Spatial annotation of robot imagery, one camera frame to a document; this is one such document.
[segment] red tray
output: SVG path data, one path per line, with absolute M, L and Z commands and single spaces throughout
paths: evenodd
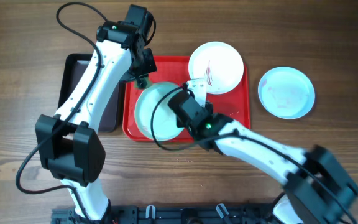
M 154 56 L 157 72 L 150 74 L 153 83 L 169 81 L 181 85 L 190 79 L 188 74 L 189 56 Z M 135 141 L 152 141 L 145 137 L 137 128 L 134 113 L 136 101 L 143 90 L 138 90 L 134 82 L 126 84 L 124 100 L 124 117 L 122 128 L 124 133 Z M 244 64 L 244 75 L 238 86 L 222 95 L 207 94 L 207 100 L 213 105 L 214 113 L 221 113 L 238 120 L 245 127 L 250 128 L 248 75 Z M 171 141 L 188 142 L 193 139 L 184 129 Z

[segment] wood grain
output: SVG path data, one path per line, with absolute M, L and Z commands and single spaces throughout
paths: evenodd
M 61 0 L 0 0 L 0 223 L 49 223 L 50 211 L 73 205 L 66 190 L 24 195 L 17 168 L 35 146 L 40 114 L 55 112 L 64 61 L 91 52 L 55 21 Z M 90 1 L 110 20 L 123 19 L 127 1 Z M 136 1 L 157 20 L 150 44 L 155 55 L 191 55 L 213 40 L 234 46 L 248 65 L 252 129 L 285 144 L 320 144 L 358 183 L 358 1 Z M 102 20 L 73 6 L 62 21 L 95 37 Z M 257 83 L 281 65 L 305 72 L 316 106 L 295 121 L 266 112 Z M 101 134 L 107 152 L 101 179 L 114 205 L 269 202 L 280 186 L 256 168 L 195 148 L 164 152 L 133 142 L 121 130 Z M 23 173 L 30 189 L 59 184 L 41 169 L 38 155 Z M 352 208 L 358 219 L 358 201 Z

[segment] white dish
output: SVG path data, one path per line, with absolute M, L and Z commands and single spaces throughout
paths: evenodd
M 297 119 L 313 107 L 316 93 L 309 78 L 290 67 L 277 67 L 263 75 L 259 100 L 267 111 L 283 119 Z
M 229 44 L 208 42 L 193 52 L 188 69 L 191 79 L 206 79 L 207 93 L 223 94 L 240 83 L 244 63 L 239 52 Z
M 155 83 L 140 94 L 135 105 L 135 122 L 144 136 L 153 139 L 150 125 L 155 105 L 164 95 L 177 87 L 179 86 L 171 82 Z M 168 101 L 174 95 L 175 93 L 172 93 L 164 99 L 155 111 L 153 129 L 158 141 L 173 139 L 183 131 L 183 128 L 177 127 L 176 115 L 168 107 Z

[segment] red marking on plate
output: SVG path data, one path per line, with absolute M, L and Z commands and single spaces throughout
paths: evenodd
M 264 81 L 262 82 L 262 87 L 265 86 L 266 84 L 267 84 L 267 80 L 264 80 Z
M 270 92 L 273 99 L 275 100 L 277 108 L 289 108 L 288 106 L 291 104 L 291 102 L 288 98 L 287 99 L 277 98 L 275 88 L 269 87 L 268 91 Z
M 206 67 L 206 82 L 212 86 L 211 61 L 208 61 L 208 66 Z

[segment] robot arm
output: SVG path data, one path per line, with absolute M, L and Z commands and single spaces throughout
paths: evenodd
M 216 137 L 201 147 L 248 162 L 281 183 L 290 206 L 285 211 L 275 208 L 275 215 L 281 216 L 281 221 L 291 216 L 292 220 L 285 223 L 299 218 L 305 223 L 337 223 L 358 197 L 356 183 L 323 147 L 306 152 L 277 143 L 230 117 L 210 113 L 185 90 L 175 94 L 168 106 L 196 141 Z M 219 139 L 231 133 L 232 137 Z
M 106 21 L 99 27 L 96 46 L 103 62 L 99 75 L 62 131 L 39 149 L 42 167 L 64 185 L 76 189 L 90 220 L 111 223 L 111 206 L 98 178 L 106 157 L 97 136 L 101 116 L 118 82 L 136 81 L 139 88 L 145 88 L 149 73 L 157 70 L 151 50 L 144 49 L 153 22 L 153 15 L 146 8 L 131 5 L 124 21 Z M 38 119 L 35 132 L 39 144 L 71 114 L 90 85 L 98 60 L 94 51 L 81 80 L 55 116 L 41 115 Z M 65 138 L 70 133 L 73 139 Z M 70 189 L 69 192 L 76 205 L 75 212 L 85 217 L 75 194 Z

